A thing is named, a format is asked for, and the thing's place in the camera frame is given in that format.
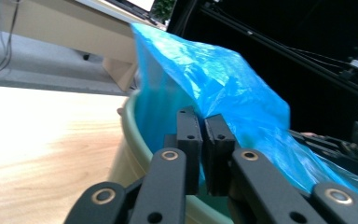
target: green trash bin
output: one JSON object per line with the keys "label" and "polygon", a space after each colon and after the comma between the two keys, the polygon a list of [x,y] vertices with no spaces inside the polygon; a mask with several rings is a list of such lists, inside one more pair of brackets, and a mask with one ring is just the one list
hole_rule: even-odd
{"label": "green trash bin", "polygon": [[[113,162],[109,176],[109,181],[119,183],[124,187],[127,187],[146,174],[149,163],[153,157],[152,152],[139,133],[135,122],[134,108],[137,96],[138,92],[135,92],[124,106],[121,119],[124,138],[120,144],[120,149]],[[186,223],[232,223],[229,217],[213,209],[204,201],[196,196],[186,196]],[[211,205],[214,207],[227,207],[226,203]]]}

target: blue plastic bag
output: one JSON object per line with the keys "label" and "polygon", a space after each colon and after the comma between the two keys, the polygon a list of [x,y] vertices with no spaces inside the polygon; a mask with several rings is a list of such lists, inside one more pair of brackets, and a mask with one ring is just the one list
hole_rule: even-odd
{"label": "blue plastic bag", "polygon": [[176,111],[193,105],[202,118],[222,114],[240,145],[263,152],[293,186],[311,192],[332,181],[358,193],[358,176],[348,181],[293,139],[288,104],[239,53],[142,24],[132,30],[141,76],[135,119],[153,152],[176,132]]}

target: grey floor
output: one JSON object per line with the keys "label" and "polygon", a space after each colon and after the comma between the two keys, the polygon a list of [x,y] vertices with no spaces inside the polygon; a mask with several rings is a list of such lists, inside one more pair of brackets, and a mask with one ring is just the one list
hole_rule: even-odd
{"label": "grey floor", "polygon": [[[7,41],[8,33],[3,33]],[[128,95],[102,67],[103,57],[19,35],[12,37],[12,58],[0,72],[0,86],[51,91]],[[0,62],[4,49],[0,40]]]}

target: wooden table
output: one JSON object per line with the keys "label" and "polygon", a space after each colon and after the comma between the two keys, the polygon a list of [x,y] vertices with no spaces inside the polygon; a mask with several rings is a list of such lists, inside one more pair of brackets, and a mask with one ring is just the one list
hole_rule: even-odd
{"label": "wooden table", "polygon": [[0,223],[63,223],[107,179],[125,100],[0,87]]}

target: black cable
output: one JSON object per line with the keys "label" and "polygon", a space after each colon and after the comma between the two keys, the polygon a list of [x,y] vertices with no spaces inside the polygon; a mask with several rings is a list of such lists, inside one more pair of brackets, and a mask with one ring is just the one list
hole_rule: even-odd
{"label": "black cable", "polygon": [[186,31],[186,27],[188,24],[188,20],[190,19],[190,16],[194,10],[194,8],[196,7],[198,1],[197,0],[193,0],[192,5],[190,6],[190,10],[188,11],[187,15],[186,15],[186,19],[185,19],[185,24],[183,25],[183,29],[182,29],[182,33],[181,33],[181,37],[183,37],[185,35],[185,31]]}
{"label": "black cable", "polygon": [[[243,22],[237,20],[237,19],[234,18],[233,16],[229,15],[228,13],[226,13],[225,10],[223,10],[222,8],[216,6],[214,9],[216,9],[218,13],[222,13],[222,14],[224,14],[224,16],[229,17],[230,19],[234,20],[236,23],[241,24],[241,25],[245,25]],[[323,64],[326,64],[326,65],[329,65],[329,66],[334,66],[334,67],[343,69],[343,68],[342,68],[341,66],[339,66],[339,65],[335,65],[335,64],[332,64],[332,63],[323,62],[323,61],[318,60],[318,59],[316,59],[316,58],[313,58],[313,57],[311,57],[311,56],[309,56],[309,55],[306,55],[306,53],[312,54],[312,55],[315,55],[315,56],[319,56],[319,57],[322,57],[322,58],[325,58],[325,59],[327,59],[327,60],[334,61],[334,62],[337,62],[337,63],[350,64],[350,63],[343,62],[343,61],[341,61],[341,60],[337,60],[337,59],[333,59],[333,58],[324,56],[324,55],[322,55],[322,54],[318,54],[318,53],[306,51],[306,50],[303,50],[303,49],[291,48],[291,47],[285,46],[285,45],[282,44],[281,42],[277,42],[277,41],[275,41],[275,40],[271,40],[271,39],[269,39],[269,40],[275,42],[275,43],[278,44],[278,45],[281,45],[282,47],[284,47],[284,48],[286,48],[286,49],[291,49],[291,50],[295,51],[297,54],[300,54],[300,55],[302,55],[302,56],[304,56],[304,57],[306,57],[306,58],[308,58],[308,59],[310,59],[310,60],[313,60],[313,61],[315,61],[315,62],[317,62],[317,63],[323,63]]]}
{"label": "black cable", "polygon": [[16,7],[14,9],[13,19],[11,21],[10,32],[9,32],[9,36],[7,39],[7,47],[6,47],[6,51],[5,51],[5,57],[0,62],[0,71],[4,70],[10,64],[10,61],[11,61],[11,55],[12,55],[11,37],[13,35],[14,25],[16,24],[17,13],[19,11],[20,2],[21,2],[21,0],[16,0]]}
{"label": "black cable", "polygon": [[4,49],[4,54],[6,54],[6,51],[7,51],[7,46],[6,46],[6,43],[5,43],[5,40],[4,40],[4,37],[3,37],[3,30],[4,30],[4,17],[3,17],[3,14],[2,14],[2,1],[3,0],[0,0],[0,41],[1,41],[1,44],[2,44],[2,47]]}

